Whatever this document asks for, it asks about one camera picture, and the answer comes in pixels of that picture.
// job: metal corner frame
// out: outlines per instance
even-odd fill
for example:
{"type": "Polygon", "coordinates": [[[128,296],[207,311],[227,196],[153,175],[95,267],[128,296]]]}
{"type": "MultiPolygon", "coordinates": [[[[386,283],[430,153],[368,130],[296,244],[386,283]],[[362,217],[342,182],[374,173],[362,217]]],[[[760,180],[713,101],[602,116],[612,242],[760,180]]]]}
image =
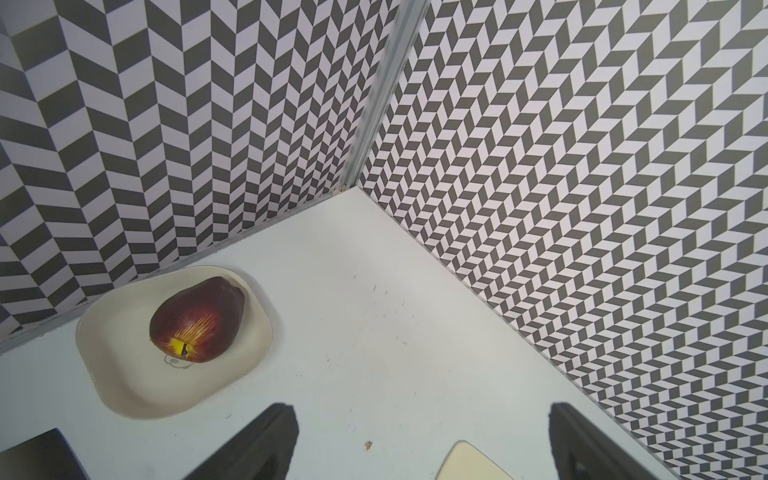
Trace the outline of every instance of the metal corner frame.
{"type": "Polygon", "coordinates": [[[389,99],[395,91],[397,81],[408,59],[408,53],[419,34],[419,26],[422,24],[428,6],[429,0],[402,0],[398,7],[395,24],[389,33],[384,57],[376,72],[376,80],[371,87],[368,104],[360,118],[352,148],[339,177],[336,193],[354,187],[359,179],[371,143],[382,124],[389,99]]]}

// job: black and white wall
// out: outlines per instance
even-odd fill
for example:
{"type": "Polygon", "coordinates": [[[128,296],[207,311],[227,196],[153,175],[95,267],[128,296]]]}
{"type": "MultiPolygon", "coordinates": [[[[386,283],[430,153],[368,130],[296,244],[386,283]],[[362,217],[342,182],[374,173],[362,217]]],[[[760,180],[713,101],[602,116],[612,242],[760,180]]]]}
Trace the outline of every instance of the black and white wall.
{"type": "Polygon", "coordinates": [[[2,0],[0,339],[328,193],[399,0],[2,0]]]}
{"type": "Polygon", "coordinates": [[[761,0],[432,2],[360,179],[691,480],[768,475],[766,35],[761,0]]]}

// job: black object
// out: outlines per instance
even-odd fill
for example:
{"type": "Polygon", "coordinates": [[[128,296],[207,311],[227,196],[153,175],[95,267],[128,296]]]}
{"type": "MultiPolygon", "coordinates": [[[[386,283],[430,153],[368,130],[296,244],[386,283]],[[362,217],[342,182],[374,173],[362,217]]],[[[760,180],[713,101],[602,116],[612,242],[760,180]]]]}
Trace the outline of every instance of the black object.
{"type": "Polygon", "coordinates": [[[560,480],[657,480],[567,403],[553,403],[549,443],[560,480]]]}
{"type": "Polygon", "coordinates": [[[298,436],[293,407],[274,403],[190,473],[187,480],[284,480],[298,436]]]}
{"type": "Polygon", "coordinates": [[[18,480],[88,480],[58,429],[0,453],[3,478],[18,480]]]}

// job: cream plate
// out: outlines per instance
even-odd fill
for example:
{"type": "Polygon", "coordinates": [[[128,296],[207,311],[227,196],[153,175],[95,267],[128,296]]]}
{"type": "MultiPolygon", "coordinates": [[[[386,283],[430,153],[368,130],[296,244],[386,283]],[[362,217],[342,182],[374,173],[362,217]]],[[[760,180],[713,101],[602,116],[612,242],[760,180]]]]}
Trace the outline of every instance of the cream plate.
{"type": "Polygon", "coordinates": [[[76,339],[107,407],[132,419],[158,419],[192,408],[256,368],[270,350],[272,325],[240,276],[218,266],[192,266],[107,293],[80,318],[76,339]],[[166,355],[149,338],[152,315],[168,297],[213,276],[245,293],[234,343],[205,363],[166,355]]]}
{"type": "Polygon", "coordinates": [[[464,440],[453,446],[437,480],[512,480],[491,459],[464,440]]]}

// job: red apple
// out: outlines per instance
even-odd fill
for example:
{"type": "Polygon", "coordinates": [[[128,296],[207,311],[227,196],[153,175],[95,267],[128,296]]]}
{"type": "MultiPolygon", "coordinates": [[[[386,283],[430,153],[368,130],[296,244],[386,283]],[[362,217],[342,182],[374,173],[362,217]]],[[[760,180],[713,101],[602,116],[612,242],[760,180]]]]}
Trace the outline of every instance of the red apple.
{"type": "Polygon", "coordinates": [[[165,300],[149,322],[149,337],[178,359],[213,360],[234,342],[244,304],[242,290],[221,276],[209,278],[165,300]]]}

